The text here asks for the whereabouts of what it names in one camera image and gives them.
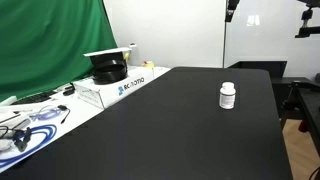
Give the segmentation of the black side table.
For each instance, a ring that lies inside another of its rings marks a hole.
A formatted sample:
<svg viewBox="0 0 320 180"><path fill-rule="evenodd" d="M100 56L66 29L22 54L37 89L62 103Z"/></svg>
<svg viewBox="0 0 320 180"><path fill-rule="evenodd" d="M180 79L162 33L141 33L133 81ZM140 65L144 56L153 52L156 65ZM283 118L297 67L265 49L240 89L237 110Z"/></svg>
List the black side table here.
<svg viewBox="0 0 320 180"><path fill-rule="evenodd" d="M292 81L289 95L282 103L281 128L288 119L301 120L299 130L308 131L320 155L320 91L319 85L311 82Z"/></svg>

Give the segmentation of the white Robotiq cardboard box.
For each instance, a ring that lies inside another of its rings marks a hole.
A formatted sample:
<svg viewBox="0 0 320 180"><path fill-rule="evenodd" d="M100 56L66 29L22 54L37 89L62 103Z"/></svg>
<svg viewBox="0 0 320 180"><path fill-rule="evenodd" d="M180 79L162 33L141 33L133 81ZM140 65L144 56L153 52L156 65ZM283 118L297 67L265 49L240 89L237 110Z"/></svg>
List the white Robotiq cardboard box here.
<svg viewBox="0 0 320 180"><path fill-rule="evenodd" d="M106 109L154 79L152 68L130 66L124 80L96 85L92 78L75 81L73 86L80 99L100 109Z"/></svg>

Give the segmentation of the black round plastic holder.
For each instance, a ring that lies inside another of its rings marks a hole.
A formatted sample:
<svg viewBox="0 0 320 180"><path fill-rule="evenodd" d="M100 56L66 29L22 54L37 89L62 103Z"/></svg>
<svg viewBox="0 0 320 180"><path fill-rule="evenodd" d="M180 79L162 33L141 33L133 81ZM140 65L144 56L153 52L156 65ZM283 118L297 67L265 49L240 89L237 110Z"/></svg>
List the black round plastic holder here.
<svg viewBox="0 0 320 180"><path fill-rule="evenodd" d="M128 76L127 63L121 52L94 55L92 76L96 85L106 85L124 80Z"/></svg>

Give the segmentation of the green backdrop curtain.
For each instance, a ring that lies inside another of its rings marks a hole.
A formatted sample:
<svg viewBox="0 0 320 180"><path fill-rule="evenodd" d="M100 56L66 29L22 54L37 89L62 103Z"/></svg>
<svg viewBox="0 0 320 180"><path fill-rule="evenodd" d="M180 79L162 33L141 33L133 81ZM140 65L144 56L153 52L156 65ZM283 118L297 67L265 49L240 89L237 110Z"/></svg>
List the green backdrop curtain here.
<svg viewBox="0 0 320 180"><path fill-rule="evenodd" d="M85 77L84 55L116 46L103 0L0 0L0 99Z"/></svg>

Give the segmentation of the white pill bottle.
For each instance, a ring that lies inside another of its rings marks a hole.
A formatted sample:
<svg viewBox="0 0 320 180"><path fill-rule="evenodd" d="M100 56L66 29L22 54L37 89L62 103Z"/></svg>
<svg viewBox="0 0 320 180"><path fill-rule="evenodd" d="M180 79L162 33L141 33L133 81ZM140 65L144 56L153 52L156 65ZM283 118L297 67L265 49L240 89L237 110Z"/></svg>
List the white pill bottle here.
<svg viewBox="0 0 320 180"><path fill-rule="evenodd" d="M219 105L223 109L233 109L236 89L233 82L224 82L220 88Z"/></svg>

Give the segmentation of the black stand pole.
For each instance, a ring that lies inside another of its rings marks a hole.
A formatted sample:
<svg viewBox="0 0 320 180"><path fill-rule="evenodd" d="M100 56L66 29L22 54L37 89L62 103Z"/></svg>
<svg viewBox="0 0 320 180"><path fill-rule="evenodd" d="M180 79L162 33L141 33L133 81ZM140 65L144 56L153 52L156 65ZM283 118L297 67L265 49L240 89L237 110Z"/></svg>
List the black stand pole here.
<svg viewBox="0 0 320 180"><path fill-rule="evenodd" d="M224 47L223 47L223 67L227 67L227 31L232 22L233 15L240 0L226 0L225 19L224 19Z"/></svg>

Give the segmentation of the white flat board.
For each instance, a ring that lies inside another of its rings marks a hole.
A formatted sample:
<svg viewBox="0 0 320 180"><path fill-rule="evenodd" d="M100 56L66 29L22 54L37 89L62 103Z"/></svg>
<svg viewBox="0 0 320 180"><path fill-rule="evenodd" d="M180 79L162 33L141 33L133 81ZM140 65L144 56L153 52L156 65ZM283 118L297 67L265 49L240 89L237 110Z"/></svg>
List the white flat board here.
<svg viewBox="0 0 320 180"><path fill-rule="evenodd" d="M108 50L102 50L102 51L96 51L91 53L83 54L85 57L93 57L97 55L103 55L103 54L109 54L109 53L118 53L118 52L126 52L131 51L132 49L129 47L121 47L121 48L114 48L114 49L108 49Z"/></svg>

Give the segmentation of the black keyboard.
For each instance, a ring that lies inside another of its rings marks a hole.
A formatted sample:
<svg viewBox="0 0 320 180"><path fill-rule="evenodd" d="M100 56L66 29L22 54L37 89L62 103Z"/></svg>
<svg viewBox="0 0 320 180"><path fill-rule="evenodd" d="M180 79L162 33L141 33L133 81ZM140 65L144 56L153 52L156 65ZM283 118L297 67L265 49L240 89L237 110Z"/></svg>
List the black keyboard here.
<svg viewBox="0 0 320 180"><path fill-rule="evenodd" d="M24 97L24 98L21 98L21 99L15 101L14 105L44 102L46 100L49 100L51 95L54 95L54 94L56 94L56 91L53 91L53 90L37 93L37 94L30 95L30 96L27 96L27 97Z"/></svg>

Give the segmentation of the yellow and white small object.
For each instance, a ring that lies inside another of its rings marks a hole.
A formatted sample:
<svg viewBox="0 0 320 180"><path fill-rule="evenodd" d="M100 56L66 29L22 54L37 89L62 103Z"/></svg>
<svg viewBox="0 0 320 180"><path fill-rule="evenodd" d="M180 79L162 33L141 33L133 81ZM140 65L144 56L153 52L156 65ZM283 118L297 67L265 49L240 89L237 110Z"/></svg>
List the yellow and white small object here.
<svg viewBox="0 0 320 180"><path fill-rule="evenodd" d="M153 61L144 61L143 62L143 67L154 68L155 65L154 65Z"/></svg>

